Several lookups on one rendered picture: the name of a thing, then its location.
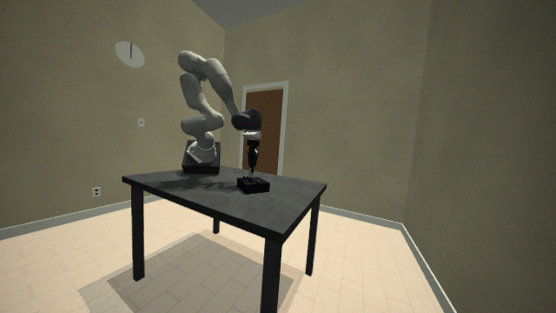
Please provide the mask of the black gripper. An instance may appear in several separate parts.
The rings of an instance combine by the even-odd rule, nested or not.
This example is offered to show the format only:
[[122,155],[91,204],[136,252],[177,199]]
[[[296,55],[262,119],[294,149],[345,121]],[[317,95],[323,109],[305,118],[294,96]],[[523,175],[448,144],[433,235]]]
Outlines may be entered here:
[[259,155],[259,152],[257,152],[257,146],[260,146],[260,141],[248,140],[247,146],[249,146],[249,150],[248,150],[249,177],[252,178],[254,177],[257,157]]

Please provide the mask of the dark grey lighting desk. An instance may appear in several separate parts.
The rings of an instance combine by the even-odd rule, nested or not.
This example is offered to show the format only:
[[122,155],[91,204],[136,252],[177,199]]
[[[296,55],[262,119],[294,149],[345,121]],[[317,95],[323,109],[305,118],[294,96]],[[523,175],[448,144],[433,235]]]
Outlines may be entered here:
[[[241,181],[240,181],[241,180]],[[237,178],[237,187],[246,195],[253,193],[269,192],[270,183],[259,177]]]

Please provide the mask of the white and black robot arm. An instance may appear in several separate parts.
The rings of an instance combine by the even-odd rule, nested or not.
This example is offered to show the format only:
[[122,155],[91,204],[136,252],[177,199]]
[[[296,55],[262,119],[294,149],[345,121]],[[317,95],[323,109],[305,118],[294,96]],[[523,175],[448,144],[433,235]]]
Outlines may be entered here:
[[[261,139],[261,112],[257,109],[240,112],[234,99],[228,74],[217,59],[210,58],[206,60],[191,51],[182,51],[178,56],[178,63],[186,71],[180,76],[186,103],[191,109],[202,113],[182,119],[182,131],[195,137],[199,144],[197,145],[196,141],[192,143],[191,148],[189,146],[187,149],[188,154],[198,163],[213,162],[216,159],[216,148],[214,135],[210,131],[220,129],[224,125],[222,114],[213,110],[207,103],[202,91],[201,80],[206,81],[208,79],[212,88],[226,104],[232,116],[231,123],[233,126],[241,131],[247,129],[243,133],[243,137],[247,137],[249,140]],[[206,132],[204,133],[204,131]]]

